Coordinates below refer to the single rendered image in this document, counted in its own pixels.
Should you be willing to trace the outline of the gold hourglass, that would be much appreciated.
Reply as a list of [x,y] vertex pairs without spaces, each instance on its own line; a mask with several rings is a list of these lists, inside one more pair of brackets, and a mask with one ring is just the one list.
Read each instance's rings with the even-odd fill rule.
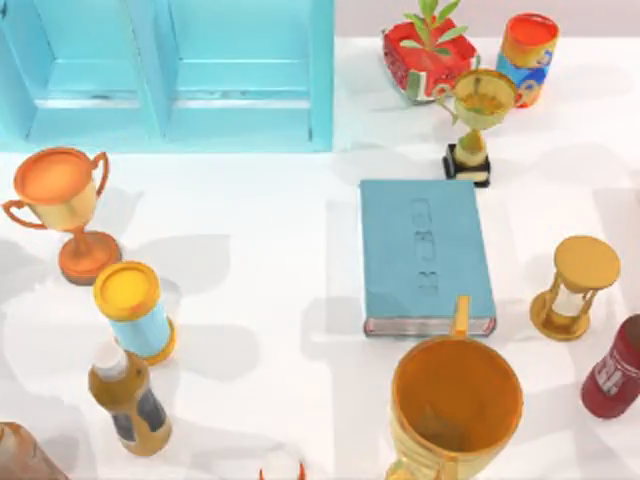
[[551,286],[530,304],[530,320],[548,338],[576,340],[590,326],[590,309],[597,293],[619,278],[620,259],[608,243],[574,235],[557,246],[554,265]]

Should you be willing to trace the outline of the blue book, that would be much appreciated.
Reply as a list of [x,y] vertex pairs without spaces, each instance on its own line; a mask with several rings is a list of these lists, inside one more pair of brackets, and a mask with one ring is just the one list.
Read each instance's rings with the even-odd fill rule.
[[360,184],[364,332],[445,335],[456,301],[470,297],[468,332],[496,327],[476,192],[468,180]]

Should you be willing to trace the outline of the large gold trophy cup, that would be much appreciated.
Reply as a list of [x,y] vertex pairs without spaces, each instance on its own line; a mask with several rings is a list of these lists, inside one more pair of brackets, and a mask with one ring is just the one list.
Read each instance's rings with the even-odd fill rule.
[[520,423],[519,379],[496,350],[469,337],[470,306],[459,297],[450,333],[416,344],[395,368],[396,459],[385,480],[473,480]]

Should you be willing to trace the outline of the dark red can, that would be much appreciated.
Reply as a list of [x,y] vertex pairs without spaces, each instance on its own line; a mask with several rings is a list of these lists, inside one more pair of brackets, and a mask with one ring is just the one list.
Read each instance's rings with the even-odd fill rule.
[[640,314],[619,327],[607,354],[586,377],[581,399],[594,416],[612,419],[622,415],[640,395]]

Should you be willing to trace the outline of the gold trophy with black base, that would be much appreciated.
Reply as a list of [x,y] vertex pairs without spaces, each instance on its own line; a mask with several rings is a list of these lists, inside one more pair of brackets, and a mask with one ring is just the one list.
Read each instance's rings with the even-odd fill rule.
[[469,128],[457,142],[447,145],[443,157],[450,180],[470,180],[486,188],[491,180],[491,163],[482,132],[500,124],[519,98],[516,85],[504,74],[487,68],[472,69],[455,84],[439,84],[433,91],[438,105]]

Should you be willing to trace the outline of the orange and blue can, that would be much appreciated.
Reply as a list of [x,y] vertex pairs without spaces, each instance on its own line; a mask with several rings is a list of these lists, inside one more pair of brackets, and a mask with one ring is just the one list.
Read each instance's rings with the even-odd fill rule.
[[559,28],[539,13],[520,13],[505,27],[496,70],[518,90],[517,108],[536,103],[553,59]]

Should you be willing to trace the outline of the brown wooden object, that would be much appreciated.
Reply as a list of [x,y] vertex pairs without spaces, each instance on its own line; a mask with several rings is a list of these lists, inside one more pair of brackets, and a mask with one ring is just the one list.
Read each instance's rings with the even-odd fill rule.
[[0,480],[71,480],[15,422],[0,422]]

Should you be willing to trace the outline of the brown bottle with white cap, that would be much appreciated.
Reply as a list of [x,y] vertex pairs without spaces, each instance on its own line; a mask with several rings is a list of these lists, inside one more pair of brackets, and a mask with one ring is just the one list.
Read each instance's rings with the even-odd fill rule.
[[88,387],[111,416],[119,441],[130,453],[149,457],[167,445],[172,424],[153,391],[143,359],[113,340],[103,342],[95,353]]

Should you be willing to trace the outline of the yellow and light blue can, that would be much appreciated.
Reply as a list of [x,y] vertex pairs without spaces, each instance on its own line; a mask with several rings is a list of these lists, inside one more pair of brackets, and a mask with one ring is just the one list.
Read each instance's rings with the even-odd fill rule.
[[137,261],[112,264],[96,278],[93,295],[122,348],[150,365],[171,356],[175,327],[161,300],[159,278],[151,267]]

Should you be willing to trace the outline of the white and orange object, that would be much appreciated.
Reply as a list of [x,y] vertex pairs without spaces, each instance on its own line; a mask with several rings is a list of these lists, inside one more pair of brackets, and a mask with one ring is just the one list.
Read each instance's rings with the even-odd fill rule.
[[259,480],[306,480],[304,462],[282,449],[270,450],[263,458]]

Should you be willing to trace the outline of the red plant pot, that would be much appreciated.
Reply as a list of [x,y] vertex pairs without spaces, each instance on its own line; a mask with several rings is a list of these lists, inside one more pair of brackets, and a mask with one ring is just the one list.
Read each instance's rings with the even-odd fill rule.
[[382,31],[383,59],[396,87],[412,103],[434,100],[457,78],[477,68],[481,56],[464,36],[443,43],[446,52],[425,50],[410,21],[398,23]]

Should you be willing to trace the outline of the green plant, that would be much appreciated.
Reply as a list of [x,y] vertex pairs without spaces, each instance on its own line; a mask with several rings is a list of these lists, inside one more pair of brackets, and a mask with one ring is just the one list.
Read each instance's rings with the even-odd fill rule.
[[405,13],[404,17],[413,24],[419,40],[405,39],[400,42],[400,46],[421,49],[442,56],[451,56],[452,51],[444,46],[444,43],[463,36],[468,27],[450,28],[438,36],[435,36],[434,32],[458,8],[460,2],[461,0],[452,0],[440,10],[437,10],[439,0],[418,0],[420,13]]

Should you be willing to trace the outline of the light blue rack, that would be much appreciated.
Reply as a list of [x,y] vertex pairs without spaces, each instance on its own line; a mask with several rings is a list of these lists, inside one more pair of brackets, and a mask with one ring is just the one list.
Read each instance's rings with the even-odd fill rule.
[[314,152],[334,0],[0,0],[0,151]]

